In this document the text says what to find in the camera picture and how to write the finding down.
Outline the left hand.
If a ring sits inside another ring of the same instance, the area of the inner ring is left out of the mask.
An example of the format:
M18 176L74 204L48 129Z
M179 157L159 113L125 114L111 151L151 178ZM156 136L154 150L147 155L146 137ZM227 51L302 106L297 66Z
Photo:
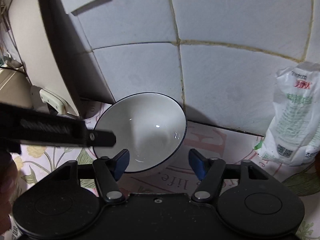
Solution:
M12 210L10 198L15 192L18 170L10 153L1 153L1 235L11 228L9 214Z

